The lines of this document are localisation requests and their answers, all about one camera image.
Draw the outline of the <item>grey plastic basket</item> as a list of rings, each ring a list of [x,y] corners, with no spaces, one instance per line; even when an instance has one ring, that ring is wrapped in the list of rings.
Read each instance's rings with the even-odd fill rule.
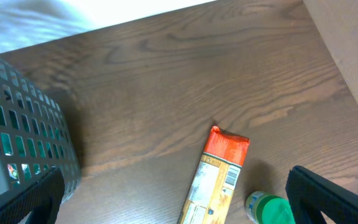
[[[67,201],[81,171],[63,111],[0,57],[0,195],[53,167],[63,174]]]

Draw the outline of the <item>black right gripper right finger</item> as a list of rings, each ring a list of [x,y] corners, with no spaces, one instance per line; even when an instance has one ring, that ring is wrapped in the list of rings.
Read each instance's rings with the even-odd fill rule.
[[[302,167],[293,167],[285,187],[296,223],[358,223],[358,195]]]

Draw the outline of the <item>green Nescafe coffee bag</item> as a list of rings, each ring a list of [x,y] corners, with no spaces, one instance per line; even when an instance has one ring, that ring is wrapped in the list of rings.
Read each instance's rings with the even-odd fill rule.
[[[41,156],[32,118],[16,103],[0,94],[0,195],[19,187],[50,168],[59,168],[48,156]]]

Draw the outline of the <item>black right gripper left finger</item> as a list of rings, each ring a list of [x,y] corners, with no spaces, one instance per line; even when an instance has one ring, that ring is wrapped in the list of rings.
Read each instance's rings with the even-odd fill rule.
[[[61,170],[50,168],[0,195],[0,223],[55,223],[64,193]]]

